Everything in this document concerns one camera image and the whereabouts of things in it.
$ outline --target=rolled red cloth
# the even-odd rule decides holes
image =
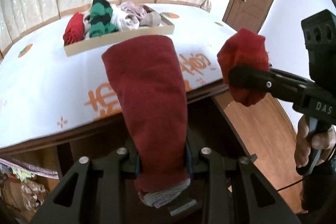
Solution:
[[[80,13],[75,13],[65,29],[63,40],[64,45],[70,45],[83,40],[84,35],[84,23],[83,15]]]
[[[140,156],[142,173],[135,181],[140,198],[178,185],[188,178],[188,114],[173,42],[160,35],[136,37],[110,47],[102,59]]]
[[[233,86],[229,82],[229,71],[238,65],[269,71],[268,54],[265,50],[265,37],[249,30],[240,29],[230,37],[217,54],[222,70],[223,81],[229,85],[232,98],[245,106],[258,103],[265,92],[246,90]]]

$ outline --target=wooden floor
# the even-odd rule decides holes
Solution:
[[[294,162],[295,131],[281,105],[270,94],[251,107],[234,101],[229,94],[216,97],[237,130],[250,154],[257,154],[255,165],[276,188],[292,184],[302,177]],[[297,213],[301,211],[302,184],[280,192]]]

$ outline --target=box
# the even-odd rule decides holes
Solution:
[[[148,11],[154,11],[152,8],[144,5],[145,9]],[[161,15],[161,25],[156,27],[143,27],[137,30],[126,30],[119,31],[114,33],[109,33],[103,35],[101,37],[94,37],[86,40],[79,41],[77,43],[64,46],[65,53],[67,56],[72,56],[78,54],[80,52],[85,52],[88,50],[92,50],[94,48],[106,46],[106,45],[114,45],[119,42],[134,38],[140,37],[143,35],[165,35],[165,34],[173,34],[174,33],[174,24],[171,23],[167,18]]]

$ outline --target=silver bolt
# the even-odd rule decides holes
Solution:
[[[250,162],[250,159],[248,157],[241,157],[239,158],[239,162],[241,164],[248,164]]]
[[[211,149],[209,147],[203,147],[201,149],[201,152],[202,152],[203,155],[209,155],[209,154],[211,154]]]
[[[118,155],[125,155],[127,153],[127,149],[125,147],[118,148],[117,154]]]
[[[80,164],[87,164],[89,162],[89,158],[88,157],[81,157],[80,159],[79,159],[79,163]]]

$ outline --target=black cable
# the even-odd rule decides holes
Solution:
[[[303,181],[303,179],[300,179],[300,180],[298,180],[297,182],[294,182],[294,183],[292,183],[292,184],[290,184],[290,185],[287,185],[286,187],[280,188],[279,190],[277,190],[277,192],[280,192],[280,191],[285,190],[285,189],[287,189],[287,188],[289,188],[289,187],[292,187],[292,186],[294,186],[294,185],[296,185],[296,184],[298,184],[298,183],[300,183],[300,182],[302,182],[302,181]]]

